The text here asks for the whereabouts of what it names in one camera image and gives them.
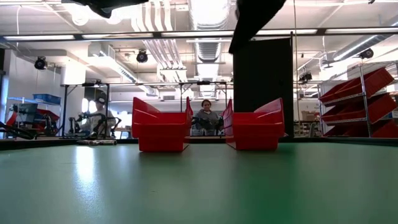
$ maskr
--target green tabletop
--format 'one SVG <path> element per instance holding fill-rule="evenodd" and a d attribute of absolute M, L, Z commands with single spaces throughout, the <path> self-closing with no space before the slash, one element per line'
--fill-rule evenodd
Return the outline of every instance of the green tabletop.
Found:
<path fill-rule="evenodd" d="M 398 223 L 398 148 L 192 144 L 0 152 L 0 223 Z"/>

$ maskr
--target person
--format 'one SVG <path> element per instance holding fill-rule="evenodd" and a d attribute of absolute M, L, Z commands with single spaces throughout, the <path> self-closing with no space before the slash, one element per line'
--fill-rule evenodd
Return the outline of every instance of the person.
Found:
<path fill-rule="evenodd" d="M 201 130 L 206 130 L 207 136 L 212 136 L 216 134 L 216 125 L 218 124 L 219 116 L 217 113 L 213 112 L 211 109 L 210 100 L 203 100 L 201 103 L 202 109 L 195 115 L 195 117 L 204 120 L 202 123 L 197 123 L 196 128 Z"/>
<path fill-rule="evenodd" d="M 106 100 L 102 96 L 99 96 L 97 99 L 95 99 L 95 106 L 96 106 L 97 111 L 95 111 L 93 114 L 100 113 L 100 114 L 106 115 L 105 101 Z M 112 112 L 110 110 L 108 110 L 108 118 L 114 118 L 114 116 L 113 116 L 113 114 L 112 114 Z M 100 119 L 101 119 L 100 116 L 91 117 L 91 118 L 87 119 L 87 122 L 85 124 L 81 125 L 80 128 L 82 130 L 90 131 L 90 133 L 92 133 L 93 129 L 98 124 L 98 121 Z M 108 120 L 108 132 L 107 132 L 107 135 L 110 134 L 111 128 L 113 126 L 115 126 L 115 124 L 116 124 L 116 120 L 115 119 L 109 119 Z M 98 134 L 104 134 L 104 128 L 105 128 L 105 122 L 99 127 L 99 129 L 98 129 L 99 133 Z"/>

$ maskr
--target laboratory room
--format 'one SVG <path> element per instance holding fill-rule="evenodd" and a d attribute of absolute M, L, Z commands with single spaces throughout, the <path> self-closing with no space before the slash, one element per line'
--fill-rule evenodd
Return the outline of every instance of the laboratory room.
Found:
<path fill-rule="evenodd" d="M 0 0 L 0 223 L 398 223 L 398 2 Z"/>

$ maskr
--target woman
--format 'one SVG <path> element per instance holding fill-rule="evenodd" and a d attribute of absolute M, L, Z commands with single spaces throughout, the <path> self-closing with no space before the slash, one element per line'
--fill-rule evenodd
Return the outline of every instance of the woman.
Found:
<path fill-rule="evenodd" d="M 210 110 L 210 100 L 203 100 L 201 107 L 202 109 L 195 115 L 195 117 L 201 119 L 201 122 L 197 122 L 196 128 L 199 130 L 205 129 L 207 136 L 214 136 L 219 119 L 218 114 Z"/>

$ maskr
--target blue container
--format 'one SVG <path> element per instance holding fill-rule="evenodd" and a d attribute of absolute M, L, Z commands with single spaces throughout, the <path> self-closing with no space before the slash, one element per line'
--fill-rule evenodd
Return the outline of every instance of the blue container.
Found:
<path fill-rule="evenodd" d="M 33 94 L 33 99 L 41 100 L 44 103 L 53 103 L 56 105 L 61 105 L 61 98 L 50 94 Z"/>

